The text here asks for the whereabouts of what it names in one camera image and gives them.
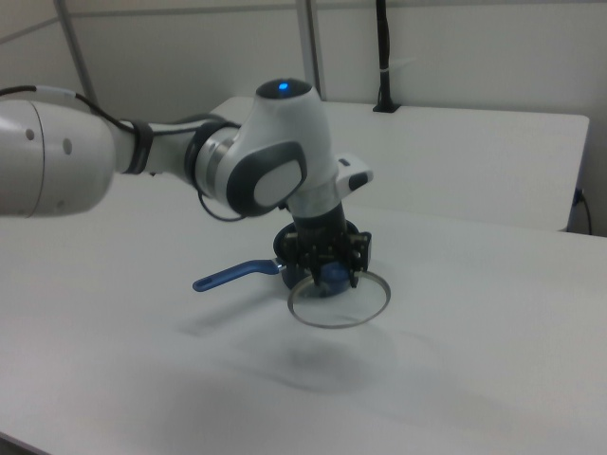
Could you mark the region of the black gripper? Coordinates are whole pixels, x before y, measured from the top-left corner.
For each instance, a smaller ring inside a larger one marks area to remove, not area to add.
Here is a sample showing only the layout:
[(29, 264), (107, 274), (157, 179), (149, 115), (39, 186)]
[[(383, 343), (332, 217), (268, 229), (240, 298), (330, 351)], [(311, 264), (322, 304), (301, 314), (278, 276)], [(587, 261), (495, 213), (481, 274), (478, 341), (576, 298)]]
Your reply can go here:
[(350, 286), (357, 288), (357, 273), (368, 270), (371, 241), (372, 234), (347, 221), (338, 204), (320, 216), (293, 216), (293, 222), (278, 233), (278, 258), (310, 272), (316, 286), (323, 268), (337, 264), (345, 270)]

